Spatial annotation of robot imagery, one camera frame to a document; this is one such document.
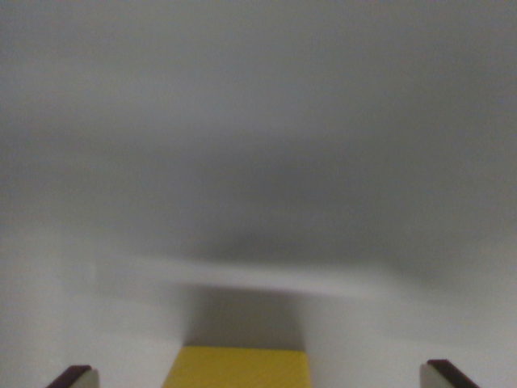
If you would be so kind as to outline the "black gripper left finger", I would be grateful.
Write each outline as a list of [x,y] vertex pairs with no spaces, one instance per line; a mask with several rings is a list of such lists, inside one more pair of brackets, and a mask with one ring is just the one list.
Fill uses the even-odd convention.
[[71,365],[47,388],[99,388],[99,371],[90,365]]

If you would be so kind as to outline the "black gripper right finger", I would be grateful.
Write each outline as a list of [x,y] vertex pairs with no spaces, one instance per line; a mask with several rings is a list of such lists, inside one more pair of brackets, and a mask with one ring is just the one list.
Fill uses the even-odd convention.
[[480,388],[447,359],[428,360],[420,365],[421,388]]

